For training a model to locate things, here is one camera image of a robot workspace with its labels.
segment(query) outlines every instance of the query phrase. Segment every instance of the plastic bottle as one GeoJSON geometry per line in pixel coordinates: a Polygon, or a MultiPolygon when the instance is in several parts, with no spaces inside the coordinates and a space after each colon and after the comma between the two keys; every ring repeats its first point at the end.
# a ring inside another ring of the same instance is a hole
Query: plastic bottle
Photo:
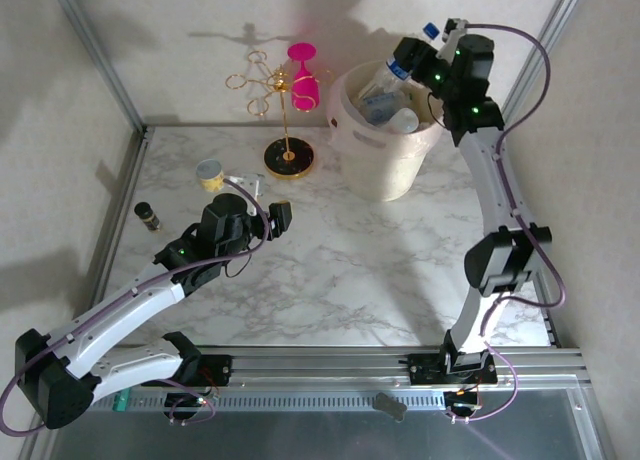
{"type": "Polygon", "coordinates": [[[415,132],[419,124],[416,112],[410,108],[401,108],[381,128],[390,133],[407,134],[415,132]]]}
{"type": "Polygon", "coordinates": [[[358,110],[368,123],[377,126],[388,122],[398,110],[408,105],[407,95],[399,90],[365,98],[358,110]]]}
{"type": "MultiPolygon", "coordinates": [[[[433,23],[427,23],[422,29],[427,42],[430,43],[439,34],[440,30],[433,23]]],[[[374,95],[380,95],[381,93],[389,93],[397,91],[403,83],[409,78],[411,72],[403,70],[396,62],[393,54],[387,59],[367,85],[360,90],[356,101],[362,101],[365,98],[369,98],[374,95]]]]}

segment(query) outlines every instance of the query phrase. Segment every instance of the white wall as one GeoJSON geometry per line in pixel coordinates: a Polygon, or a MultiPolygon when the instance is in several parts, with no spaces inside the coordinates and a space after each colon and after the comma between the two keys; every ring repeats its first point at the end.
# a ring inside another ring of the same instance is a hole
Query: white wall
{"type": "Polygon", "coordinates": [[[547,101],[511,138],[569,290],[554,318],[585,355],[621,459],[640,458],[639,4],[581,3],[553,52],[547,101]]]}
{"type": "MultiPolygon", "coordinates": [[[[556,0],[81,0],[133,101],[148,123],[252,122],[253,92],[229,91],[224,80],[248,72],[256,48],[272,65],[287,47],[311,41],[310,67],[342,74],[384,59],[405,34],[449,17],[505,23],[537,34],[556,0]]],[[[491,33],[496,62],[491,95],[502,102],[529,52],[526,42],[491,33]]],[[[269,120],[279,120],[277,100],[269,120]]],[[[293,123],[325,123],[322,109],[295,112],[293,123]]]]}
{"type": "MultiPolygon", "coordinates": [[[[56,0],[0,0],[0,385],[14,342],[87,301],[131,131],[56,0]]],[[[15,392],[5,419],[28,427],[15,392]]],[[[0,434],[0,457],[21,439],[0,434]]]]}

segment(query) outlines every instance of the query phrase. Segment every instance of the marble surface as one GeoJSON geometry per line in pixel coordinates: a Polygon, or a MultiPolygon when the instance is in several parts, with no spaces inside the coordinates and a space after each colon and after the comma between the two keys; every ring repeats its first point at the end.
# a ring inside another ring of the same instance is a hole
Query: marble surface
{"type": "MultiPolygon", "coordinates": [[[[262,164],[282,135],[271,127],[165,127],[155,131],[119,242],[108,292],[130,280],[166,243],[199,221],[211,194],[198,162],[228,175],[263,173],[261,204],[288,199],[290,230],[253,256],[237,278],[218,278],[125,339],[154,341],[180,330],[197,345],[439,345],[467,293],[463,257],[482,237],[471,176],[449,138],[427,155],[412,189],[369,203],[344,185],[328,129],[291,129],[316,151],[305,178],[277,180],[262,164]],[[133,213],[151,204],[163,223],[150,233],[133,213]]],[[[244,259],[229,265],[230,273],[244,259]]],[[[537,309],[509,305],[495,345],[548,345],[537,309]]]]}

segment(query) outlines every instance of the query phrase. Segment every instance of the plastic bucket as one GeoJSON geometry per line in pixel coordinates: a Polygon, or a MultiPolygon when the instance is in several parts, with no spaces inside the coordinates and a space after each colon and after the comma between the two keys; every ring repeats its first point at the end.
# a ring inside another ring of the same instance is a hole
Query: plastic bucket
{"type": "MultiPolygon", "coordinates": [[[[424,157],[442,135],[442,127],[429,112],[429,90],[411,84],[403,90],[412,94],[420,122],[431,125],[410,134],[394,134],[367,123],[350,98],[373,77],[381,63],[359,65],[334,82],[327,102],[327,120],[332,130],[330,144],[339,154],[349,189],[366,200],[387,202],[411,188],[424,157]]],[[[431,107],[440,117],[441,102],[431,97],[431,107]]]]}

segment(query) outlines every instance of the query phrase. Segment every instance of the glass panel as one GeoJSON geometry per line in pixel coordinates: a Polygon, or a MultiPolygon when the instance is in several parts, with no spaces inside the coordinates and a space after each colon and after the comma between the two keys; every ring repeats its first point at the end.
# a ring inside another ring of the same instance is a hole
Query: glass panel
{"type": "MultiPolygon", "coordinates": [[[[486,412],[507,392],[483,392],[486,412]]],[[[403,422],[371,412],[220,413],[170,426],[160,412],[88,412],[60,432],[52,459],[583,459],[563,390],[524,391],[494,418],[451,425],[441,412],[403,422]]]]}

